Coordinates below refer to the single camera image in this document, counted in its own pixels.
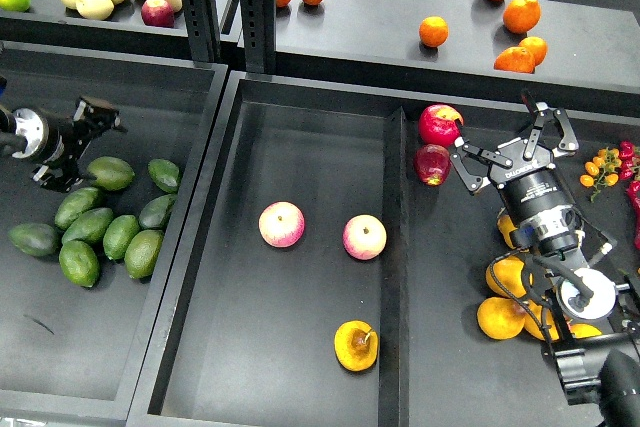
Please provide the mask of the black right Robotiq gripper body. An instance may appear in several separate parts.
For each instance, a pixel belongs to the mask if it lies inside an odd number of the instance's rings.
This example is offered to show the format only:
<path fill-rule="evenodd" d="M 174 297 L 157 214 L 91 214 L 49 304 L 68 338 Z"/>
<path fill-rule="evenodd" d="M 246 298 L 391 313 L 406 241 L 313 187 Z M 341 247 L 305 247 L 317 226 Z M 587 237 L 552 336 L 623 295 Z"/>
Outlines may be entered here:
<path fill-rule="evenodd" d="M 494 163 L 489 180 L 497 188 L 516 232 L 513 243 L 535 252 L 569 252 L 579 246 L 576 201 L 556 169 L 553 152 L 537 146 L 524 157 L 526 141 L 515 138 L 497 147 L 510 164 Z"/>

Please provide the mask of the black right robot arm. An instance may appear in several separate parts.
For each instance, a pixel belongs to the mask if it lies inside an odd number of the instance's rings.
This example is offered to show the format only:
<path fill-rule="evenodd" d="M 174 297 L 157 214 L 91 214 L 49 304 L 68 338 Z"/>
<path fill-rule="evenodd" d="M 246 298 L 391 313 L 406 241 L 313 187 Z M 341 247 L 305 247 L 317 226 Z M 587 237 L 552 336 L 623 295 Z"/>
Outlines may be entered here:
<path fill-rule="evenodd" d="M 639 282 L 625 275 L 616 283 L 596 267 L 616 241 L 586 219 L 557 168 L 579 148 L 566 112 L 528 91 L 521 98 L 527 136 L 492 150 L 459 136 L 453 167 L 470 193 L 493 186 L 501 197 L 525 292 L 497 285 L 540 331 L 567 402 L 597 405 L 605 426 L 636 426 L 639 322 L 626 307 L 639 305 Z"/>

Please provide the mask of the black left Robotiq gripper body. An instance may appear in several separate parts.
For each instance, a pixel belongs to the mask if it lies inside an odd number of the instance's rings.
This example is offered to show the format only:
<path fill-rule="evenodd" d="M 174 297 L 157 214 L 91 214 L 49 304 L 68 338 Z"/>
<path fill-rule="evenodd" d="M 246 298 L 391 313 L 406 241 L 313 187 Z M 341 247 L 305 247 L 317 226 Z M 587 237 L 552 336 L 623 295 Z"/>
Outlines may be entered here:
<path fill-rule="evenodd" d="M 78 162 L 82 156 L 86 143 L 74 135 L 72 119 L 26 107 L 14 110 L 12 115 L 18 138 L 13 158 L 37 168 L 42 164 Z"/>

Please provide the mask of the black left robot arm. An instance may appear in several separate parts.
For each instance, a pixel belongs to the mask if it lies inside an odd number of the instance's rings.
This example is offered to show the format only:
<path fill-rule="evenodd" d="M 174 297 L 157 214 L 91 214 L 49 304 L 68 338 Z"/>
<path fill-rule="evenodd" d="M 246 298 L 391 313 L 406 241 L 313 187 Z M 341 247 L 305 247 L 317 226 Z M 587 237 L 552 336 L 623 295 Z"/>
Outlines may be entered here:
<path fill-rule="evenodd" d="M 80 170 L 89 144 L 108 131 L 125 133 L 120 111 L 109 102 L 88 96 L 76 101 L 71 116 L 45 109 L 1 109 L 1 155 L 34 164 L 32 180 L 56 192 L 95 177 Z"/>

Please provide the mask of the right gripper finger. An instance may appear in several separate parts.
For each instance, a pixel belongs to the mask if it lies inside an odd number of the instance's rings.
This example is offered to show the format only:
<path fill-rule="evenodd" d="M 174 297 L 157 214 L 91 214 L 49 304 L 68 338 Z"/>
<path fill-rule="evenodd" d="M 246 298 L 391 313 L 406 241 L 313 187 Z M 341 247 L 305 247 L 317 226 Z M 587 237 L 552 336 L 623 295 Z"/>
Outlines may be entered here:
<path fill-rule="evenodd" d="M 554 124 L 560 135 L 559 143 L 551 150 L 553 155 L 555 157 L 574 155 L 579 149 L 579 143 L 566 111 L 561 108 L 551 108 L 545 102 L 536 102 L 531 92 L 527 89 L 523 89 L 520 96 L 533 119 L 529 137 L 522 154 L 523 159 L 532 160 L 534 158 L 544 127 L 549 122 Z"/>
<path fill-rule="evenodd" d="M 479 193 L 490 184 L 489 170 L 492 166 L 509 169 L 514 165 L 512 159 L 499 151 L 473 145 L 462 135 L 454 140 L 452 148 L 451 164 L 471 195 Z"/>

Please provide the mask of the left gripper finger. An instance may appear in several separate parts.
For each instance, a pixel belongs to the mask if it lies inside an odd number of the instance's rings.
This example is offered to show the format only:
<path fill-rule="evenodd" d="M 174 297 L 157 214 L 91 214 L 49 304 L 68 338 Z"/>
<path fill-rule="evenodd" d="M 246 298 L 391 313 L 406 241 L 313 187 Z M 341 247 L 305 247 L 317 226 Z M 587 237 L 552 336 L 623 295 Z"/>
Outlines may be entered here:
<path fill-rule="evenodd" d="M 73 114 L 73 132 L 76 138 L 89 143 L 110 130 L 128 132 L 122 123 L 120 110 L 104 99 L 80 96 Z"/>
<path fill-rule="evenodd" d="M 43 189 L 68 193 L 83 181 L 94 182 L 97 177 L 81 170 L 77 161 L 65 161 L 40 165 L 31 173 L 31 179 Z"/>

